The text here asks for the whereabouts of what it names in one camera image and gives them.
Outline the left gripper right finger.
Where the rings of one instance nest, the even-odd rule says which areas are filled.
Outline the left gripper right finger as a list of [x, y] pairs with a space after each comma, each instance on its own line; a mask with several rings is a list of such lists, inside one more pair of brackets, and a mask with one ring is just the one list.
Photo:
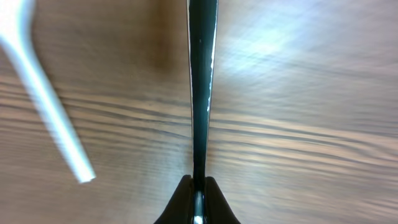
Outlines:
[[240, 224], [213, 177], [205, 178], [206, 224]]

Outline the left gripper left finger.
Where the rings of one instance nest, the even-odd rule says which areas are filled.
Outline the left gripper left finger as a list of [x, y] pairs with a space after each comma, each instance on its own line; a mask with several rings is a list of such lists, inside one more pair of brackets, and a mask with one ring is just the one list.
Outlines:
[[159, 218], [154, 224], [192, 224], [193, 179], [184, 175]]

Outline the black-handled metal fork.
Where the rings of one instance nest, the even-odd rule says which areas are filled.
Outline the black-handled metal fork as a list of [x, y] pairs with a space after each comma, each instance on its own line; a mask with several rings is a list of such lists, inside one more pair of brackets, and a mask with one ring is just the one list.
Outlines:
[[187, 1], [192, 111], [193, 224], [205, 223], [205, 169], [215, 62], [218, 0]]

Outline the white plastic fork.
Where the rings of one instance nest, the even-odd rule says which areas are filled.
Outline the white plastic fork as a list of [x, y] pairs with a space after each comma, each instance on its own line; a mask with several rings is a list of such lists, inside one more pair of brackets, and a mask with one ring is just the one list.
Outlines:
[[96, 178], [94, 169], [35, 53], [34, 11], [32, 0], [1, 1], [1, 47], [77, 181], [91, 182]]

